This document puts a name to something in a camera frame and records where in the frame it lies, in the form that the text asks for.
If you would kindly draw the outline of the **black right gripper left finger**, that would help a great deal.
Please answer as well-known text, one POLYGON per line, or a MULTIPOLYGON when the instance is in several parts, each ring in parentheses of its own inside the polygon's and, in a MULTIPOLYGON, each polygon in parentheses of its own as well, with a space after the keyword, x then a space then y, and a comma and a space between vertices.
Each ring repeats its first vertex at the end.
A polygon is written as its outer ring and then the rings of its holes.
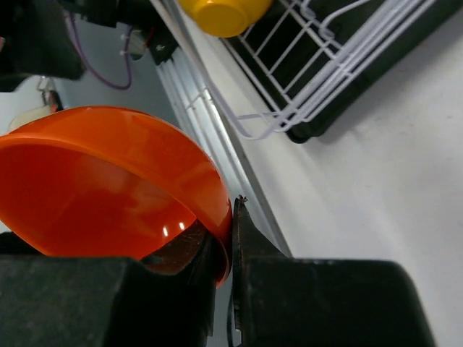
POLYGON ((46 257, 1 235, 3 346, 204 346, 217 243, 201 223, 141 261, 46 257))

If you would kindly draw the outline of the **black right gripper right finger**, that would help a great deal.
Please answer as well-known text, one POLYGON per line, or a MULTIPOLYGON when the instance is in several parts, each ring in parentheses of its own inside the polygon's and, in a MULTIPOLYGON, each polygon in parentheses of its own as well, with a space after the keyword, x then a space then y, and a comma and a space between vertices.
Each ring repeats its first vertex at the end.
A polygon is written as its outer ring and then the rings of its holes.
POLYGON ((288 257, 235 199, 226 328, 242 346, 432 346, 415 285, 384 260, 288 257))

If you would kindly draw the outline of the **yellow plastic bowl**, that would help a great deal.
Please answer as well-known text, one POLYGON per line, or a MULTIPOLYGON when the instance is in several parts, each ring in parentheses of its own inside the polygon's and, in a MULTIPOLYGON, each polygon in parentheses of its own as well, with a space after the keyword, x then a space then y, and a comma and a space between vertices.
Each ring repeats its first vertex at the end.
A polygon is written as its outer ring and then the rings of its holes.
POLYGON ((254 25, 271 8, 271 0, 179 0, 195 24, 209 35, 231 38, 254 25))

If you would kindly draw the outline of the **orange plastic bowl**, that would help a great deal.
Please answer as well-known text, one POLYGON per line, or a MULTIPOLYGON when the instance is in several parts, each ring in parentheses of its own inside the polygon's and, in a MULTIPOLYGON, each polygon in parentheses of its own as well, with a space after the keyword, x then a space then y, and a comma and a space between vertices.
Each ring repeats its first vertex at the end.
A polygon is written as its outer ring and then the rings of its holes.
POLYGON ((140 260, 202 223, 231 267, 232 207, 209 155, 177 127, 116 106, 68 108, 1 137, 1 221, 52 257, 140 260))

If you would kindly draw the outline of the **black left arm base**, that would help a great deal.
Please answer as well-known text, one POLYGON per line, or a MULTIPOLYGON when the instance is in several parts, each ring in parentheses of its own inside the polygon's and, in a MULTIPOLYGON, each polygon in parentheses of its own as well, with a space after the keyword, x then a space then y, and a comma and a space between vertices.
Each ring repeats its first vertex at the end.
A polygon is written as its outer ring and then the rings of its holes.
POLYGON ((148 30, 132 29, 127 53, 134 61, 150 56, 156 66, 168 61, 179 47, 165 25, 155 25, 148 30))

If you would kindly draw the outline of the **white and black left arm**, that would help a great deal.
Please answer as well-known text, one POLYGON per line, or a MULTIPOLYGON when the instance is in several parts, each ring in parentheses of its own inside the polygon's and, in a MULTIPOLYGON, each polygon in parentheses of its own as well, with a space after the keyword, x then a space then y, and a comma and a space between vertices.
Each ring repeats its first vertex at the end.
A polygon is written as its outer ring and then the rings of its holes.
POLYGON ((64 13, 112 26, 126 9, 126 1, 2 1, 1 91, 11 93, 34 75, 79 80, 88 67, 64 13))

